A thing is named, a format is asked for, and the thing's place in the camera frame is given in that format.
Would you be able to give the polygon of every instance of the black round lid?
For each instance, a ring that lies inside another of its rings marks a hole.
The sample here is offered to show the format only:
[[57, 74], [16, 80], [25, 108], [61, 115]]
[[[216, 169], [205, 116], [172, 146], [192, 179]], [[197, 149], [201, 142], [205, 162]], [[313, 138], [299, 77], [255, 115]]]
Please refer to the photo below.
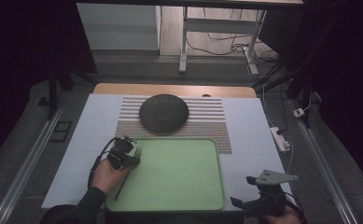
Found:
[[140, 107], [140, 120], [150, 130], [169, 133], [181, 128], [188, 119], [187, 104], [171, 94], [146, 99]]

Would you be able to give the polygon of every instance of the white wall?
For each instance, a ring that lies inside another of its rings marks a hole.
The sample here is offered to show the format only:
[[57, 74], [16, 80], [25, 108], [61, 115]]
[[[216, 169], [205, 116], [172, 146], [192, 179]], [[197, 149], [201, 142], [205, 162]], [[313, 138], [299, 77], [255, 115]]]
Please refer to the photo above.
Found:
[[160, 7], [77, 4], [91, 49], [159, 49]]

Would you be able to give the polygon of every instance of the green plastic tray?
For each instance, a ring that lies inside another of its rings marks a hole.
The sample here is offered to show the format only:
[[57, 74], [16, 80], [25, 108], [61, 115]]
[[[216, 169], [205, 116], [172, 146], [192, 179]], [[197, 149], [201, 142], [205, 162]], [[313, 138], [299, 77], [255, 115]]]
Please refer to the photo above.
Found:
[[136, 138], [143, 149], [111, 211], [218, 210], [225, 204], [216, 142], [211, 138]]

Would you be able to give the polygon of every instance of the striped mat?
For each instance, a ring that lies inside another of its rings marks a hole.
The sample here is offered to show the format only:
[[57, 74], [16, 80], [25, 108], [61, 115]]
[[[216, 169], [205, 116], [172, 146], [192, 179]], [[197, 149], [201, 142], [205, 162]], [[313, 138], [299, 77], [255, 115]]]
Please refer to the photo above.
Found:
[[124, 96], [120, 108], [116, 136], [132, 137], [210, 137], [220, 154], [231, 154], [225, 112], [220, 98], [181, 97], [189, 108], [185, 125], [172, 133], [156, 133], [146, 128], [139, 119], [141, 104], [150, 96]]

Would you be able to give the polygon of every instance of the human hand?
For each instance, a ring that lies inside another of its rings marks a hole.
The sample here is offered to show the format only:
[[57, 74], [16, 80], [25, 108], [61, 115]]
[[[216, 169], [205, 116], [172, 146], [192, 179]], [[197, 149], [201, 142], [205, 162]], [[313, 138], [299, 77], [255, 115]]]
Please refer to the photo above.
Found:
[[108, 191], [119, 183], [122, 177], [124, 177], [129, 170], [130, 168], [116, 170], [112, 167], [108, 159], [104, 159], [99, 162], [96, 171], [94, 171], [91, 186], [96, 187], [107, 194]]
[[271, 224], [300, 224], [298, 213], [288, 206], [286, 206], [280, 217], [264, 216], [262, 218]]

